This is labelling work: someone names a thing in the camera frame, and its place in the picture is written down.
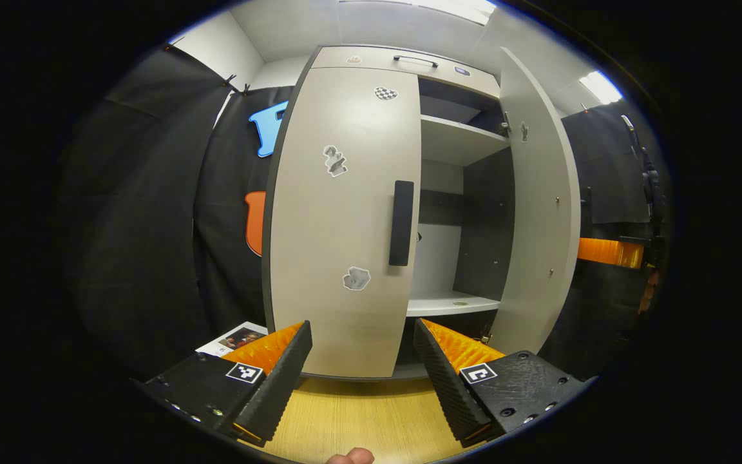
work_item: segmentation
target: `ceiling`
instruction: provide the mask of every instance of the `ceiling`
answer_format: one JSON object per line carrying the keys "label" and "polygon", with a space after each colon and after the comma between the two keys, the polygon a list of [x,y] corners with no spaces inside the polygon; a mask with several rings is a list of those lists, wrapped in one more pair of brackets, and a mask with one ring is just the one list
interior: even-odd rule
{"label": "ceiling", "polygon": [[534,20],[497,8],[486,26],[387,2],[250,0],[231,10],[265,62],[310,55],[319,44],[380,44],[466,62],[500,79],[500,47],[528,67],[559,111],[600,105],[578,82],[597,70]]}

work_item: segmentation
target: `orange object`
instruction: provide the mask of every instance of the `orange object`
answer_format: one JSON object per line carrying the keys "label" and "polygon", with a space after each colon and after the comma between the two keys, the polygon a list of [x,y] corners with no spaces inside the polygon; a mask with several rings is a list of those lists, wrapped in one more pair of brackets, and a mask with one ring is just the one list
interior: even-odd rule
{"label": "orange object", "polygon": [[245,241],[252,252],[262,256],[262,217],[265,215],[265,192],[252,191],[245,195],[245,203],[248,203]]}
{"label": "orange object", "polygon": [[276,362],[280,360],[280,356],[285,352],[288,343],[291,343],[301,326],[303,326],[303,323],[300,322],[282,330],[277,330],[273,334],[265,335],[265,337],[227,353],[222,358],[230,362],[243,362],[248,366],[262,368],[267,376],[274,370]]}
{"label": "orange object", "polygon": [[643,260],[643,246],[615,240],[581,237],[577,258],[638,269]]}
{"label": "orange object", "polygon": [[505,356],[498,350],[492,349],[476,340],[466,337],[459,332],[446,329],[440,324],[435,324],[430,320],[420,319],[425,327],[429,329],[433,338],[437,340],[445,358],[451,362],[454,371],[459,374],[463,367],[473,366],[481,362],[494,361]]}

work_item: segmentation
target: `cabinet handle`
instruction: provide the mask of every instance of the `cabinet handle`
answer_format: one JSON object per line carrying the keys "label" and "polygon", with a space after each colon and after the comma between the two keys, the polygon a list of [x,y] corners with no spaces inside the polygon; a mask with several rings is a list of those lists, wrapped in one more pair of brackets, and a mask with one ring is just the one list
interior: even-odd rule
{"label": "cabinet handle", "polygon": [[400,61],[400,58],[418,59],[419,61],[424,61],[424,62],[430,63],[432,68],[438,68],[439,67],[439,64],[431,61],[430,59],[416,58],[415,56],[394,55],[394,61]]}
{"label": "cabinet handle", "polygon": [[408,253],[412,246],[413,215],[414,182],[394,181],[394,217],[391,219],[389,266],[408,266]]}

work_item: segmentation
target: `shelf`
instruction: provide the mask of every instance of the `shelf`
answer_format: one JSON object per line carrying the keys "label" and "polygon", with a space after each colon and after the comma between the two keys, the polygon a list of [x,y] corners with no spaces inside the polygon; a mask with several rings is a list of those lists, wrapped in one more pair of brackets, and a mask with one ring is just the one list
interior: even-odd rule
{"label": "shelf", "polygon": [[487,130],[429,115],[420,115],[422,158],[468,166],[509,146],[509,140]]}
{"label": "shelf", "polygon": [[430,295],[413,296],[408,300],[406,317],[427,315],[466,314],[497,309],[500,302],[471,296],[459,291],[439,291]]}

